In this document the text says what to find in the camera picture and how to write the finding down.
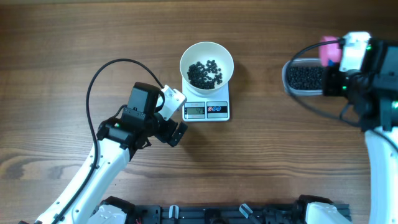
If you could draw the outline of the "pink scoop blue handle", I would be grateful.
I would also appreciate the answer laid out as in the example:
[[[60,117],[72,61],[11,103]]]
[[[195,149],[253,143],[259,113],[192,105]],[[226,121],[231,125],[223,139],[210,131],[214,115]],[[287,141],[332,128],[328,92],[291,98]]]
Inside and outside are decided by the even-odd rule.
[[[334,43],[320,46],[318,48],[318,56],[323,67],[340,63],[342,56],[340,44]]]

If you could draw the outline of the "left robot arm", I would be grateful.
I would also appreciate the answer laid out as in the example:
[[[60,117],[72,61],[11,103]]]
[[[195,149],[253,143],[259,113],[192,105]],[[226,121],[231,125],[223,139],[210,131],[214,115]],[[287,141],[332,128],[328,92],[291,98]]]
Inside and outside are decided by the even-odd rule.
[[[150,146],[150,137],[178,144],[187,125],[171,116],[186,100],[169,86],[136,83],[128,103],[100,124],[83,165],[36,223],[134,223],[133,204],[103,195],[136,151]]]

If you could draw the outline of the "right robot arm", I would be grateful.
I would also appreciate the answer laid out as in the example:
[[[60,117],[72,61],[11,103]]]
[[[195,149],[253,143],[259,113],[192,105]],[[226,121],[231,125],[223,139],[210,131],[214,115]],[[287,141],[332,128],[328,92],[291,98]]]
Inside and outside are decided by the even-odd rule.
[[[370,223],[397,223],[397,42],[369,37],[330,37],[294,55],[319,49],[326,60],[325,96],[354,107],[371,168]]]

